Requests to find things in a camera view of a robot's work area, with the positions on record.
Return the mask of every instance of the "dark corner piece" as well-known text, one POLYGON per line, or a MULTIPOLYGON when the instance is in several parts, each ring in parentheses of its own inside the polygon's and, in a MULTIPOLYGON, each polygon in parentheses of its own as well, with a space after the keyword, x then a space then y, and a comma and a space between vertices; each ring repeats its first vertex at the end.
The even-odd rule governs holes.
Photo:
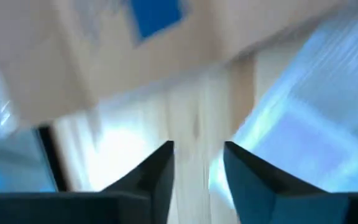
POLYGON ((164 224, 172 196, 173 157, 173 142, 167 141, 102 192, 0 194, 0 223, 164 224))
POLYGON ((358 223, 358 193, 325 192, 233 142, 224 167, 241 223, 358 223))

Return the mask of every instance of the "blue label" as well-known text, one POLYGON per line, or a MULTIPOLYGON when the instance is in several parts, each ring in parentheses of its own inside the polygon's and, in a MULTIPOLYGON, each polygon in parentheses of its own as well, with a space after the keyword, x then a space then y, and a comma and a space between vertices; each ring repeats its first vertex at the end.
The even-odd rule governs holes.
POLYGON ((180 0, 130 0, 130 7, 140 41, 172 26, 183 17, 180 0))

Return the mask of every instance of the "black plastic piece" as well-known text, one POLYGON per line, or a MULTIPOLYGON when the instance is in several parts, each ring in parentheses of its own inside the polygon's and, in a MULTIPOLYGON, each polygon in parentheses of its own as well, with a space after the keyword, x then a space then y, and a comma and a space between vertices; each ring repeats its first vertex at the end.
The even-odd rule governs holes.
POLYGON ((173 157, 167 141, 102 192, 0 194, 0 223, 166 223, 173 157))
POLYGON ((224 166, 241 223, 358 223, 358 193, 327 193, 233 142, 224 166))

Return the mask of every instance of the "black pointed object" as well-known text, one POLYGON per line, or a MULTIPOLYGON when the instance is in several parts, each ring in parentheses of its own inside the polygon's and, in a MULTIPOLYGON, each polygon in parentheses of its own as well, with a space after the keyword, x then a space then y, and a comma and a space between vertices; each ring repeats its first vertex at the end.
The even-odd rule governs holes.
POLYGON ((0 223, 164 224, 173 175, 173 141, 167 141, 102 192, 0 194, 0 223))
POLYGON ((358 223, 358 193, 330 194, 226 142, 224 167, 241 223, 358 223))

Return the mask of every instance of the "cardboard box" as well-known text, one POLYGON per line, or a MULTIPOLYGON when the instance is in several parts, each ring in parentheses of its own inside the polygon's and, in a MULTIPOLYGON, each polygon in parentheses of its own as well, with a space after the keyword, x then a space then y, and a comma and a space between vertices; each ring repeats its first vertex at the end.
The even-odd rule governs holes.
POLYGON ((342 0, 0 0, 0 74, 22 124, 225 62, 342 0))

